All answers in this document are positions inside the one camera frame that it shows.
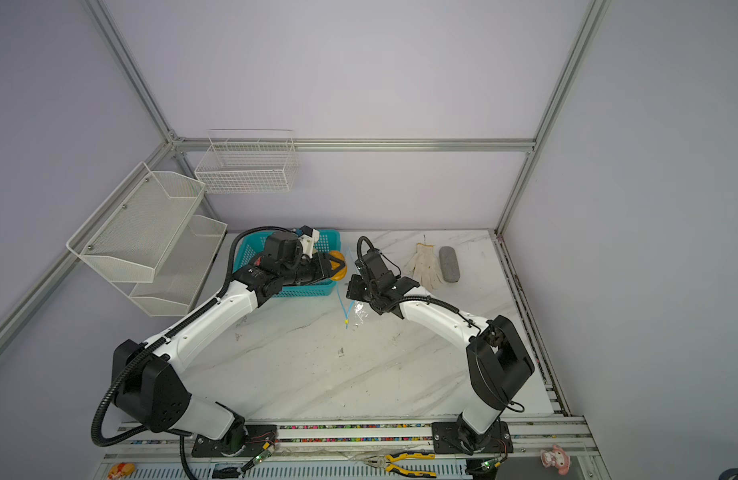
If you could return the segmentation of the yellow orange toy fruit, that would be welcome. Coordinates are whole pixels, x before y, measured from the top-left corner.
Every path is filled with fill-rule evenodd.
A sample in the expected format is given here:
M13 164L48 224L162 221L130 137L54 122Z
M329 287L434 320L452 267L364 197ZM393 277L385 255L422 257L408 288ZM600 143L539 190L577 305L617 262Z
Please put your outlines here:
M338 282L345 278L347 274L347 264L344 255L340 251L332 250L328 253L332 281Z

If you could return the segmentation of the clear zip bag blue zipper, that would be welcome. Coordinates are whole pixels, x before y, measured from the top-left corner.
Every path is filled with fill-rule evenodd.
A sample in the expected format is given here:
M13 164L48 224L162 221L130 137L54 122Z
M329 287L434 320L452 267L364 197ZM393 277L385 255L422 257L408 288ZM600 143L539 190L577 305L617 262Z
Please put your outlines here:
M345 244L342 246L341 253L345 257L346 273L344 278L337 282L338 299L343 310L345 329L355 330L369 319L372 310L367 303L348 297L350 280L358 273L355 265L355 252Z

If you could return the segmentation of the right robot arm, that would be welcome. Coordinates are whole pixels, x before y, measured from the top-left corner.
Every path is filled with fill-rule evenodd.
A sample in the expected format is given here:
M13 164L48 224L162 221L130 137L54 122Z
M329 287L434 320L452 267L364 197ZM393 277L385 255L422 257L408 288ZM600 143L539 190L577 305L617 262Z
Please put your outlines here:
M464 351L473 399L458 416L457 435L477 448L535 373L514 323L502 315L474 316L434 297L416 280L392 273L375 247L358 255L356 268L349 299L425 327Z

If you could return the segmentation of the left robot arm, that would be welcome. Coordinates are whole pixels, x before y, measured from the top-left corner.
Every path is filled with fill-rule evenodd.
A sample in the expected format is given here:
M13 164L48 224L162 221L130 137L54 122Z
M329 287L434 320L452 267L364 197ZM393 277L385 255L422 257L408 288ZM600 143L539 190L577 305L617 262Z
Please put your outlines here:
M263 250L243 266L235 261L246 235L233 239L213 296L161 333L116 348L111 382L90 426L94 445L108 447L150 431L196 434L231 452L242 449L248 440L244 417L189 392L183 373L220 334L284 288L339 280L347 271L340 252L317 250L315 229L265 226L261 231L267 236Z

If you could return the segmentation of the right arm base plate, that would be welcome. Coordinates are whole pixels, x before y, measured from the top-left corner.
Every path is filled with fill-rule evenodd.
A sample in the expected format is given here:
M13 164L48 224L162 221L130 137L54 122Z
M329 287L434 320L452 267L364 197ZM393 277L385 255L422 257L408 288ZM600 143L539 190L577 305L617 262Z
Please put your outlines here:
M514 452L508 424L495 420L483 434L472 430L464 421L434 422L431 425L436 454L511 454Z

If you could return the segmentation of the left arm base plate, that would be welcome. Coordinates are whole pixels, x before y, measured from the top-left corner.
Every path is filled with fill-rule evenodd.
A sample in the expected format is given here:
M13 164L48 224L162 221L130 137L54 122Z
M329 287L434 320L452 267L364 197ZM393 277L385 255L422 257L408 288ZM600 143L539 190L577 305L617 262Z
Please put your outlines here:
M233 426L219 440L198 435L191 450L194 458L244 457L251 458L263 451L268 443L274 445L278 427L274 424L244 424Z

